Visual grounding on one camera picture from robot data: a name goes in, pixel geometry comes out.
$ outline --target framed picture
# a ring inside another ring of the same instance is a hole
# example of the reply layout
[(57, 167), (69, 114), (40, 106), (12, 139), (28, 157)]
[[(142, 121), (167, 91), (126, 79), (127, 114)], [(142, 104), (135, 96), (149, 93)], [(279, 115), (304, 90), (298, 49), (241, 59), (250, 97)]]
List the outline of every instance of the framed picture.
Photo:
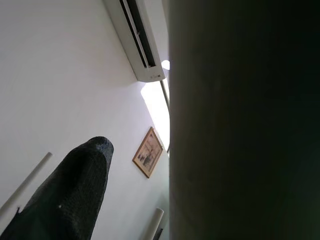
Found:
[(163, 147), (158, 140), (154, 129), (151, 127), (132, 161), (140, 168), (147, 178), (150, 178), (162, 150)]

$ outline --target white wall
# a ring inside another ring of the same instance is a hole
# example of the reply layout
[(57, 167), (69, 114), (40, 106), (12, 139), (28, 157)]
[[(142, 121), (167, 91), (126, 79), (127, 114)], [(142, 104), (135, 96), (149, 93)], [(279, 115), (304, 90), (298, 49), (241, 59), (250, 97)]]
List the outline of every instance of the white wall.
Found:
[(0, 0), (0, 206), (47, 152), (17, 204), (72, 148), (105, 136), (115, 151), (92, 239), (141, 239), (169, 182), (166, 153), (150, 179), (132, 163), (153, 125), (142, 87), (101, 0)]

